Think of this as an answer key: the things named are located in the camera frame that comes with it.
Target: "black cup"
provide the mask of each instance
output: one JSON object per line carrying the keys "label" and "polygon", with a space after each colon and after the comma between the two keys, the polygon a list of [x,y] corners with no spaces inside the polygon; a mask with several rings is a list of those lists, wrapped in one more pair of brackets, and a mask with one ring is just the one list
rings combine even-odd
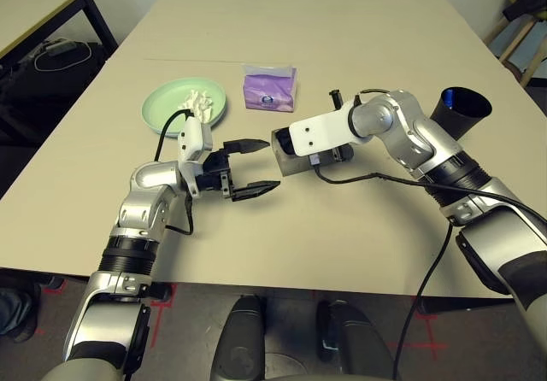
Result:
{"label": "black cup", "polygon": [[430,116],[455,140],[492,111],[488,99],[467,88],[447,88]]}

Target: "red tape marking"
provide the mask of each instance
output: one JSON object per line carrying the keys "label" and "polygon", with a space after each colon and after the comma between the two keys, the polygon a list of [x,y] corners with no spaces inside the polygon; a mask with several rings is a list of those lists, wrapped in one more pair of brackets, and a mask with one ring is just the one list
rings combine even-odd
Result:
{"label": "red tape marking", "polygon": [[58,289],[44,289],[44,293],[48,294],[61,294],[67,286],[67,280],[63,280],[61,286]]}
{"label": "red tape marking", "polygon": [[[431,327],[431,320],[437,319],[437,316],[434,314],[420,314],[418,312],[415,312],[415,318],[416,319],[423,319],[426,322],[426,331],[427,331],[427,338],[429,338],[430,345],[436,345],[435,338],[433,337],[433,329]],[[437,360],[437,349],[431,347],[431,357],[433,358],[433,361]]]}
{"label": "red tape marking", "polygon": [[150,342],[150,348],[153,349],[156,345],[157,333],[160,330],[160,323],[162,322],[163,306],[157,312],[156,323],[154,324],[154,333],[152,334],[152,341]]}
{"label": "red tape marking", "polygon": [[160,324],[162,323],[162,314],[164,308],[171,308],[173,306],[174,295],[177,292],[177,284],[171,284],[171,298],[166,302],[151,302],[151,307],[159,307],[157,311],[156,323],[154,324],[154,332],[152,333],[152,341],[150,342],[150,348],[153,349],[156,345],[157,335],[160,331]]}
{"label": "red tape marking", "polygon": [[167,308],[171,308],[173,306],[173,299],[174,299],[174,295],[175,293],[177,292],[177,286],[178,284],[176,283],[171,283],[171,298],[169,298],[169,300],[167,300],[166,302],[151,302],[150,305],[152,307],[167,307]]}

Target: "table leg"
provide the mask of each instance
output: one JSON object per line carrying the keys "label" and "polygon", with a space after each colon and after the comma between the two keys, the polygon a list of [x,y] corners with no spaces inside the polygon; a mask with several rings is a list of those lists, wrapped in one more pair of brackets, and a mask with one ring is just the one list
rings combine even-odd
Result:
{"label": "table leg", "polygon": [[104,49],[108,52],[109,56],[114,54],[114,51],[118,48],[118,43],[116,42],[114,35],[109,29],[109,26],[106,25],[106,22],[101,15],[101,12],[97,8],[95,1],[93,0],[84,0],[85,7],[84,13],[87,17],[87,20],[90,22],[91,26],[95,30],[95,33],[101,39],[101,43],[104,46]]}

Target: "floor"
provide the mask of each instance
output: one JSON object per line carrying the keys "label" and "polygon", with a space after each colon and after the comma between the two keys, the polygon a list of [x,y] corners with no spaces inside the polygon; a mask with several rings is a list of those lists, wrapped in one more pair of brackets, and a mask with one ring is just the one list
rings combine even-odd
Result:
{"label": "floor", "polygon": [[[546,112],[547,90],[531,96]],[[34,149],[0,147],[0,196]],[[61,362],[62,345],[84,284],[66,282],[43,290],[38,329],[23,344],[0,337],[0,380],[37,380]],[[267,378],[334,373],[338,363],[315,357],[315,306],[345,299],[375,324],[391,352],[411,298],[314,290],[175,284],[168,304],[154,305],[142,368],[133,380],[207,380],[221,329],[242,294],[268,298]],[[513,304],[439,315],[417,314],[409,328],[400,373],[405,381],[545,381],[547,361]]]}

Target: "white tissue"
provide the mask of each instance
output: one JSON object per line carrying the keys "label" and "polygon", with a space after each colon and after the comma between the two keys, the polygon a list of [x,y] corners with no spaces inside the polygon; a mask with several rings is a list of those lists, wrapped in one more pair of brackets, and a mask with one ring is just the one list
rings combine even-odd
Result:
{"label": "white tissue", "polygon": [[213,113],[212,106],[213,99],[207,95],[206,91],[200,92],[192,89],[186,100],[179,105],[179,109],[189,109],[197,120],[208,123],[211,121]]}

